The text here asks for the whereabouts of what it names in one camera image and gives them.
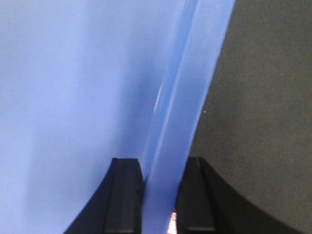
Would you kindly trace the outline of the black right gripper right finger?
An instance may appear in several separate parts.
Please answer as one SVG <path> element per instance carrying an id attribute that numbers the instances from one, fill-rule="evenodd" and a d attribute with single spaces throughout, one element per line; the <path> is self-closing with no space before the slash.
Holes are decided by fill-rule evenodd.
<path id="1" fill-rule="evenodd" d="M 179 234 L 297 234 L 232 188 L 202 157 L 189 157 L 175 203 Z"/>

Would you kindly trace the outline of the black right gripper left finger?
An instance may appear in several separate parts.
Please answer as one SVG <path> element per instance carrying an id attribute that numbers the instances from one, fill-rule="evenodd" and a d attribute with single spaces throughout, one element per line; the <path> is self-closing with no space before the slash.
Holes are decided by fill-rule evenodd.
<path id="1" fill-rule="evenodd" d="M 144 182 L 136 158 L 113 158 L 105 178 L 67 234 L 139 234 Z"/>

